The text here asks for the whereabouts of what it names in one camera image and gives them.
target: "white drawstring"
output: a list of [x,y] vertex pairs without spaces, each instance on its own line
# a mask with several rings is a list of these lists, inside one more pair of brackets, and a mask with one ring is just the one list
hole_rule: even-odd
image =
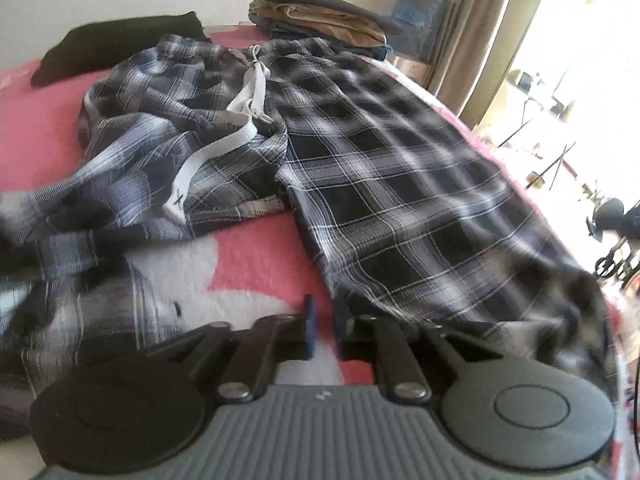
[[270,71],[263,62],[258,60],[260,45],[250,47],[249,52],[252,56],[251,66],[242,78],[242,89],[223,113],[227,121],[240,126],[240,129],[199,149],[184,161],[172,183],[171,196],[162,206],[165,214],[176,222],[186,224],[184,202],[187,199],[191,179],[200,167],[209,159],[225,155],[252,140],[258,132],[254,119],[267,124],[273,123],[273,119],[264,113],[266,80],[270,76]]

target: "plaid pajama pants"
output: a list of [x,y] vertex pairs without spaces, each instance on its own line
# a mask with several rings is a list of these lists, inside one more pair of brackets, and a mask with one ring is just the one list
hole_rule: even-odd
[[[249,123],[242,142],[208,148]],[[257,51],[167,36],[89,89],[79,136],[75,174],[0,200],[0,417],[23,420],[95,348],[181,329],[124,251],[287,208],[332,296],[488,338],[614,396],[595,280],[494,164],[353,54],[317,38]],[[80,316],[93,322],[77,335],[65,327]]]

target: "black cable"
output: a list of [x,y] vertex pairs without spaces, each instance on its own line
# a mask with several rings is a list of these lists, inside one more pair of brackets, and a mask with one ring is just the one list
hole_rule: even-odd
[[640,447],[638,446],[638,379],[640,378],[640,354],[636,365],[636,389],[634,392],[634,443],[636,444],[636,456],[640,462]]

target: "fleece blanket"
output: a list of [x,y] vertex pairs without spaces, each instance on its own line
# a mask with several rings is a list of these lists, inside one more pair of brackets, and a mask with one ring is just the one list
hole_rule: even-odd
[[[245,48],[264,40],[256,27],[225,27],[210,34],[212,41]],[[386,62],[376,63],[451,122],[483,156],[490,150],[460,120],[423,88]],[[78,76],[33,90],[29,79],[37,62],[0,76],[0,192],[50,184],[70,174],[82,153],[76,137],[79,104],[84,92],[106,72]],[[522,186],[512,182],[526,196]],[[185,322],[197,327],[226,320],[248,328],[262,316],[302,308],[305,294],[318,302],[318,350],[309,362],[287,362],[278,368],[276,382],[295,384],[367,384],[368,365],[340,362],[334,351],[332,310],[328,291],[309,261],[292,215],[284,213],[227,228],[190,243],[158,245],[133,251],[130,261],[151,280],[156,293],[178,303]],[[612,478],[633,478],[635,461],[624,392],[627,376],[620,359],[620,392]],[[42,462],[33,444],[23,441],[8,478],[30,478]],[[16,456],[15,444],[0,446]]]

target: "beige curtain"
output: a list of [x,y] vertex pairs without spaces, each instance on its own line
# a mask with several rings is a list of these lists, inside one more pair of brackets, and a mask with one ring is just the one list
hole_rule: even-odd
[[474,90],[509,0],[450,0],[425,87],[456,115]]

